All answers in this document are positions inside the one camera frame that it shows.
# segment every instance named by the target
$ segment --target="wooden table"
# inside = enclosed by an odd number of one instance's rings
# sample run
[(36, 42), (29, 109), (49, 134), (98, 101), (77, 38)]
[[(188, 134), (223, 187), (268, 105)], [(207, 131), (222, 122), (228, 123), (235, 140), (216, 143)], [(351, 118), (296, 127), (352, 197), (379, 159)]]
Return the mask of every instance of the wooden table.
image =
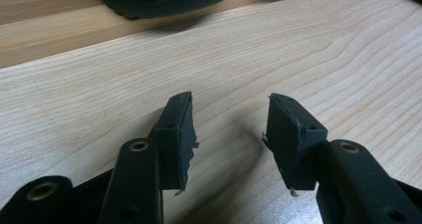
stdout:
[(268, 95), (422, 188), (421, 64), (416, 0), (277, 0), (4, 68), (0, 204), (43, 175), (108, 170), (192, 91), (201, 145), (186, 191), (164, 192), (165, 222), (320, 223), (316, 194), (292, 197), (260, 142)]

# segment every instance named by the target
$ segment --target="table surface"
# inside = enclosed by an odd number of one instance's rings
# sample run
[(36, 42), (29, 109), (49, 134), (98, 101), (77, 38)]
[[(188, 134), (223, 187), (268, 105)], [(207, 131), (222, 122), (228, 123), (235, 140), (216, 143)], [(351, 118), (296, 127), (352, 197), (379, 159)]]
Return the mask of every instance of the table surface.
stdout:
[(0, 0), (0, 69), (267, 0), (224, 0), (178, 16), (127, 20), (101, 0)]
[(0, 70), (0, 204), (23, 184), (113, 167), (167, 100), (192, 91), (201, 143), (166, 223), (320, 223), (260, 142), (268, 95), (291, 96), (422, 188), (420, 0), (276, 0)]

